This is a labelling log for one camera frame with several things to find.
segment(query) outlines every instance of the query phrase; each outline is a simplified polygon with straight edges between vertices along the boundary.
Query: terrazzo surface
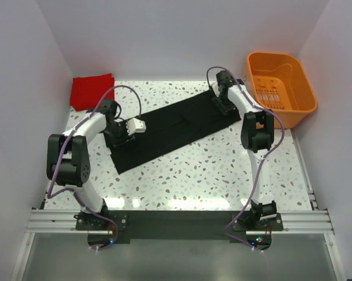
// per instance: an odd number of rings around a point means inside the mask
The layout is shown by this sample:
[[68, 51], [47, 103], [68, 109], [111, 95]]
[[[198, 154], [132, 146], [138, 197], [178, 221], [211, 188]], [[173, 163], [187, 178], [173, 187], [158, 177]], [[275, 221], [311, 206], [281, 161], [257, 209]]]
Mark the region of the terrazzo surface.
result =
[[[117, 81], [141, 96], [143, 113], [165, 107], [208, 89], [204, 81]], [[122, 117], [138, 114], [138, 101], [129, 90], [116, 89]], [[67, 128], [85, 112], [71, 108]], [[240, 144], [242, 121], [118, 174], [102, 134], [89, 144], [90, 179], [109, 209], [116, 210], [240, 210], [252, 189], [250, 160]], [[275, 143], [281, 132], [275, 130]], [[278, 210], [311, 210], [307, 184], [290, 131], [269, 157], [271, 186]], [[78, 210], [69, 192], [46, 200], [45, 209]]]

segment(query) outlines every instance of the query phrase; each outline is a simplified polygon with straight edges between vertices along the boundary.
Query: orange container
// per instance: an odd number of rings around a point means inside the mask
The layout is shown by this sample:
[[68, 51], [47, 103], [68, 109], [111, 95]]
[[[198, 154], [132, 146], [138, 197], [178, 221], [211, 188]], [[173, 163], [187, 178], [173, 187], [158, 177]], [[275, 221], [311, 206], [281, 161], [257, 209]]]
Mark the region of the orange container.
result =
[[[317, 101], [299, 60], [288, 54], [251, 53], [244, 81], [263, 107], [273, 110], [291, 129], [317, 108]], [[275, 128], [280, 129], [275, 119]]]

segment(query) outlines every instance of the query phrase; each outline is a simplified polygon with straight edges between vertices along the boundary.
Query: purple cable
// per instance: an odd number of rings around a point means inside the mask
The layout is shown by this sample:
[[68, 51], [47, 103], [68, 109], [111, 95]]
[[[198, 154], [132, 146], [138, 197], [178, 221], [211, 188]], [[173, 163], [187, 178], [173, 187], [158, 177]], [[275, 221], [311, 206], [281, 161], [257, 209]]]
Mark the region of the purple cable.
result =
[[231, 235], [231, 234], [227, 233], [227, 230], [229, 229], [229, 227], [231, 227], [231, 226], [233, 225], [233, 223], [234, 223], [235, 221], [238, 221], [238, 219], [242, 216], [243, 212], [246, 210], [246, 208], [248, 207], [248, 205], [251, 203], [251, 199], [252, 199], [252, 197], [254, 196], [255, 189], [256, 189], [256, 187], [257, 187], [258, 180], [259, 180], [259, 174], [260, 174], [260, 171], [261, 171], [262, 166], [263, 166], [263, 164], [264, 164], [264, 161], [265, 161], [265, 159], [268, 157], [268, 155], [270, 155], [270, 154], [271, 154], [276, 148], [278, 148], [278, 147], [280, 146], [280, 144], [282, 143], [282, 141], [283, 141], [283, 139], [284, 139], [284, 137], [285, 137], [285, 128], [284, 128], [283, 122], [281, 121], [280, 117], [277, 116], [276, 113], [274, 113], [273, 111], [268, 110], [268, 109], [266, 109], [266, 108], [263, 108], [263, 107], [259, 107], [259, 106], [257, 106], [257, 105], [254, 105], [254, 104], [252, 103], [252, 101], [251, 101], [251, 100], [249, 99], [249, 97], [246, 95], [245, 91], [242, 90], [242, 87], [241, 87], [241, 85], [239, 84], [238, 80], [234, 77], [233, 73], [232, 73], [229, 69], [227, 69], [227, 68], [225, 68], [225, 67], [221, 67], [221, 66], [213, 66], [213, 67], [210, 67], [210, 68], [207, 70], [207, 74], [206, 74], [206, 76], [207, 76], [207, 83], [208, 83], [209, 88], [212, 88], [212, 87], [211, 87], [211, 84], [210, 84], [210, 79], [209, 79], [209, 72], [210, 72], [210, 70], [212, 70], [212, 69], [214, 69], [214, 68], [220, 68], [220, 69], [225, 70], [227, 73], [229, 73], [229, 75], [233, 78], [234, 82], [238, 85], [238, 88], [241, 90], [241, 92], [243, 93], [243, 95], [244, 95], [244, 97], [246, 98], [246, 100], [250, 103], [250, 105], [253, 106], [255, 109], [263, 110], [263, 111], [265, 111], [265, 112], [267, 112], [267, 113], [273, 115], [273, 117], [275, 117], [275, 118], [277, 119], [277, 121], [280, 123], [280, 126], [281, 126], [281, 132], [282, 132], [282, 133], [281, 133], [281, 138], [280, 138], [279, 142], [278, 142], [270, 151], [268, 151], [268, 152], [263, 156], [262, 160], [260, 161], [259, 166], [258, 166], [258, 171], [257, 171], [257, 174], [256, 174], [256, 176], [255, 176], [254, 184], [253, 184], [253, 186], [252, 186], [251, 194], [250, 194], [250, 196], [248, 197], [245, 206], [243, 206], [243, 208], [242, 208], [241, 211], [238, 213], [238, 215], [236, 215], [236, 216], [233, 218], [233, 220], [232, 220], [231, 222], [229, 222], [229, 224], [224, 228], [224, 234], [225, 234], [226, 236], [228, 236], [228, 237], [230, 237], [230, 238], [232, 238], [232, 239], [238, 240], [238, 241], [240, 241], [241, 243], [243, 243], [243, 244], [249, 246], [249, 247], [252, 248], [252, 249], [255, 249], [255, 250], [260, 251], [260, 249], [258, 249], [258, 248], [256, 248], [256, 247], [253, 247], [253, 246], [250, 245], [247, 241], [245, 241], [245, 240], [243, 240], [243, 239], [241, 239], [241, 238], [239, 238], [239, 237], [236, 237], [236, 236], [234, 236], [234, 235]]
[[117, 239], [117, 236], [118, 236], [118, 227], [117, 227], [117, 224], [109, 219], [109, 218], [105, 218], [103, 217], [102, 215], [99, 215], [97, 214], [96, 212], [94, 212], [92, 209], [90, 209], [88, 206], [86, 206], [81, 200], [80, 198], [78, 197], [78, 195], [75, 193], [75, 190], [70, 188], [70, 187], [65, 187], [57, 192], [55, 192], [54, 194], [52, 194], [52, 191], [53, 191], [53, 187], [54, 187], [54, 184], [56, 183], [56, 179], [57, 179], [57, 175], [59, 173], [59, 170], [60, 170], [60, 165], [61, 165], [61, 161], [63, 160], [63, 155], [65, 153], [65, 149], [67, 147], [67, 144], [69, 143], [70, 139], [73, 137], [74, 133], [78, 130], [78, 128], [80, 128], [84, 123], [86, 123], [96, 112], [97, 110], [99, 109], [101, 103], [103, 102], [103, 100], [105, 99], [105, 97], [108, 95], [108, 93], [116, 88], [127, 88], [129, 90], [131, 90], [137, 97], [138, 99], [138, 102], [139, 102], [139, 116], [141, 116], [141, 113], [142, 113], [142, 104], [141, 104], [141, 99], [139, 98], [139, 95], [136, 93], [136, 91], [129, 87], [129, 86], [126, 86], [126, 85], [116, 85], [116, 86], [113, 86], [111, 88], [109, 88], [105, 93], [104, 95], [101, 97], [101, 99], [99, 100], [98, 104], [96, 105], [96, 107], [94, 108], [94, 110], [92, 111], [92, 113], [84, 118], [81, 122], [79, 122], [74, 130], [72, 130], [69, 134], [69, 136], [65, 139], [61, 149], [60, 149], [60, 153], [59, 153], [59, 157], [57, 158], [57, 162], [56, 162], [56, 167], [54, 169], [54, 172], [53, 172], [53, 175], [52, 175], [52, 179], [51, 179], [51, 184], [49, 186], [49, 189], [48, 189], [48, 192], [47, 192], [47, 198], [48, 199], [52, 199], [53, 197], [59, 195], [60, 193], [62, 192], [65, 192], [65, 191], [70, 191], [73, 193], [74, 195], [74, 198], [77, 200], [77, 202], [82, 205], [83, 207], [86, 208], [87, 211], [89, 211], [90, 213], [92, 213], [94, 216], [96, 216], [97, 218], [100, 218], [102, 220], [106, 220], [108, 221], [110, 224], [114, 225], [115, 226], [115, 237], [114, 237], [114, 240], [107, 246], [104, 246], [104, 247], [101, 247], [101, 248], [98, 248], [98, 250], [103, 250], [103, 249], [107, 249], [109, 248]]

